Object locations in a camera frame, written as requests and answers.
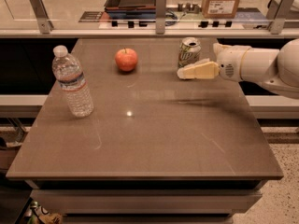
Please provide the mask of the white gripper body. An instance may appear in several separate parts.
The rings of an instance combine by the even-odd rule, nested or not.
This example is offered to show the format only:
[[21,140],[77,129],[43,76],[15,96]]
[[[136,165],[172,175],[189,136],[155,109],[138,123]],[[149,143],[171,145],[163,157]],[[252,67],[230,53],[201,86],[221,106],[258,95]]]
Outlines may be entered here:
[[240,82],[241,64],[250,46],[229,46],[220,43],[213,44],[213,51],[216,55],[216,63],[220,68],[220,76],[225,80]]

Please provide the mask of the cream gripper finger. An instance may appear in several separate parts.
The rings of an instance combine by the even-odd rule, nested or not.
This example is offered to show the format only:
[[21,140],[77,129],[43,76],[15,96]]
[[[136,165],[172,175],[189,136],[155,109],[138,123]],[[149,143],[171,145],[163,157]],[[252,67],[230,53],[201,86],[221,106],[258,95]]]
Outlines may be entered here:
[[219,73],[220,68],[214,62],[193,63],[177,70],[180,79],[214,79]]
[[195,63],[190,63],[188,65],[185,65],[184,68],[194,67],[197,64],[203,64],[203,63],[208,63],[208,62],[210,62],[210,59],[209,58],[205,58],[205,59],[199,60],[199,61],[197,61]]

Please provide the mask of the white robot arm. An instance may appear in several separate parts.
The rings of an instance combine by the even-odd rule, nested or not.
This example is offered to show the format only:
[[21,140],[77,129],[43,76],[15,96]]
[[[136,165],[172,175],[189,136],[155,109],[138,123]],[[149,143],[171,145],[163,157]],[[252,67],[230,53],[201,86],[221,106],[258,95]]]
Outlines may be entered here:
[[299,98],[299,39],[281,49],[213,44],[216,61],[203,59],[179,68],[180,79],[214,79],[251,82],[281,96]]

